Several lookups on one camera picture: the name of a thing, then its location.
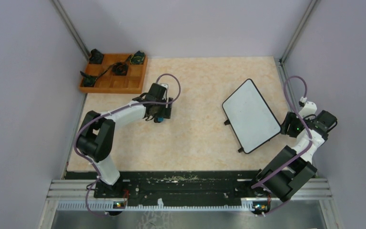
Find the dark object tray bottom-left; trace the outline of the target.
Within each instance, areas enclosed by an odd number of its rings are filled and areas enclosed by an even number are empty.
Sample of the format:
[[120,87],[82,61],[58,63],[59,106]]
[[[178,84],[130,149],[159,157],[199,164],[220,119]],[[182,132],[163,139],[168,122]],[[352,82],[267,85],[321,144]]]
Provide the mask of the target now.
[[82,86],[83,87],[94,87],[95,86],[98,76],[89,75],[82,71],[80,71],[80,75],[82,76]]

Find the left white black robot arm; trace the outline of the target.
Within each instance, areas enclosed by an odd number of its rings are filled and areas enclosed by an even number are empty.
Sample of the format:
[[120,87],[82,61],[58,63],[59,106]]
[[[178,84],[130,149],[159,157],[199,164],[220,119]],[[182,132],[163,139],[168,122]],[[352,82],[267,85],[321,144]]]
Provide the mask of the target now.
[[147,93],[125,106],[103,113],[89,111],[85,115],[73,147],[79,156],[92,163],[111,197],[119,197],[124,191],[123,183],[118,181],[121,174],[110,156],[115,132],[136,121],[161,123],[169,119],[173,98],[167,96],[168,88],[165,83],[153,83]]

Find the dark object tray centre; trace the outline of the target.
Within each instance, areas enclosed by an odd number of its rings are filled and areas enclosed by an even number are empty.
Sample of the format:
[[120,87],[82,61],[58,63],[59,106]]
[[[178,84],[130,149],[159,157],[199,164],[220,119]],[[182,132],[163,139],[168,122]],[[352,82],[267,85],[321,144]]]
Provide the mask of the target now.
[[128,73],[129,65],[126,62],[116,62],[112,66],[112,73],[118,76],[126,76]]

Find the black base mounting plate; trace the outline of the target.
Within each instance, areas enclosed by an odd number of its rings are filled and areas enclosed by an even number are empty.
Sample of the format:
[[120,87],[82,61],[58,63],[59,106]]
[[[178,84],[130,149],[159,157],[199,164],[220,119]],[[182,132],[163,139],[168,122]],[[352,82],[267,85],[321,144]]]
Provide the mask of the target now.
[[122,171],[118,181],[110,186],[96,181],[95,172],[67,172],[66,180],[92,179],[86,189],[96,198],[133,199],[151,194],[221,194],[224,198],[266,197],[265,187],[252,189],[256,170],[234,171]]

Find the aluminium frame rail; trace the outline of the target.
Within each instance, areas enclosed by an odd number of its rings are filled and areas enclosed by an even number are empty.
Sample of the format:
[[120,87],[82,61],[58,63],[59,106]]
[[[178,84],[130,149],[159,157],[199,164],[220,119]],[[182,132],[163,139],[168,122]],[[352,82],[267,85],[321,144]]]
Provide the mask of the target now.
[[135,203],[132,198],[95,198],[85,186],[89,180],[54,180],[51,183],[46,201],[51,201],[57,210],[91,211],[250,211],[258,203],[279,203],[274,197],[241,197],[230,199],[222,194],[162,194],[146,195]]

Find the small black-framed whiteboard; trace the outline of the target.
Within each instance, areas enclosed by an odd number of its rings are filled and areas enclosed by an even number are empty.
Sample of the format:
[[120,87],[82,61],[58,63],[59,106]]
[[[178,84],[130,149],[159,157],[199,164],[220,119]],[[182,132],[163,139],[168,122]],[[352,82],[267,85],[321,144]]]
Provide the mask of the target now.
[[240,145],[238,153],[250,154],[281,132],[281,125],[252,79],[246,79],[222,103]]

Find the dark object tray top-right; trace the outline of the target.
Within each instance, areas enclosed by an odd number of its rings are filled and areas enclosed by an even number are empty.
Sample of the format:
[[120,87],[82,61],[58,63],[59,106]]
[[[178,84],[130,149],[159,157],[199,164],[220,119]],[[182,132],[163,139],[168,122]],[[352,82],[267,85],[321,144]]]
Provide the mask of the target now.
[[145,57],[146,57],[146,55],[144,52],[137,51],[134,55],[131,56],[130,64],[141,65],[144,63]]

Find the orange wooden compartment tray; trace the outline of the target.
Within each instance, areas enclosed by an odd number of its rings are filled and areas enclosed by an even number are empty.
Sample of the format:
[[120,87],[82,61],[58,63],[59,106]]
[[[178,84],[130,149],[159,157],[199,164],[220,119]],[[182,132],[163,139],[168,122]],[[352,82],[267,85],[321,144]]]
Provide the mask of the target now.
[[[83,93],[100,94],[141,94],[146,75],[148,56],[141,65],[130,64],[130,58],[134,53],[106,53],[102,64],[86,65],[84,73],[98,76],[94,87],[83,87],[82,78],[79,90]],[[126,62],[129,65],[126,76],[114,75],[111,71],[116,62]]]

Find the dark object tray top-left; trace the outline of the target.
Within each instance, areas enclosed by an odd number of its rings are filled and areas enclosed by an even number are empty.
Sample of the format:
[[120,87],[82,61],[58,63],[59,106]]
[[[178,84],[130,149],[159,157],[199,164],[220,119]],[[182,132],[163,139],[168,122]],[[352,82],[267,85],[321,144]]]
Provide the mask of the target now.
[[97,49],[92,49],[89,57],[89,64],[102,64],[104,54]]

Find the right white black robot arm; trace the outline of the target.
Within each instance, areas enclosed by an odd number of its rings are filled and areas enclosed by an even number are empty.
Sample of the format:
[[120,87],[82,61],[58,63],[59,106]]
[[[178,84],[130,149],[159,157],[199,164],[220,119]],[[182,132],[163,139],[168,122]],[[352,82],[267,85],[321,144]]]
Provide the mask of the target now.
[[249,184],[252,195],[261,197],[267,190],[286,202],[315,176],[317,168],[312,158],[317,149],[328,140],[336,127],[337,118],[328,111],[309,114],[300,120],[288,112],[281,125],[283,135],[296,139],[293,147],[285,146]]

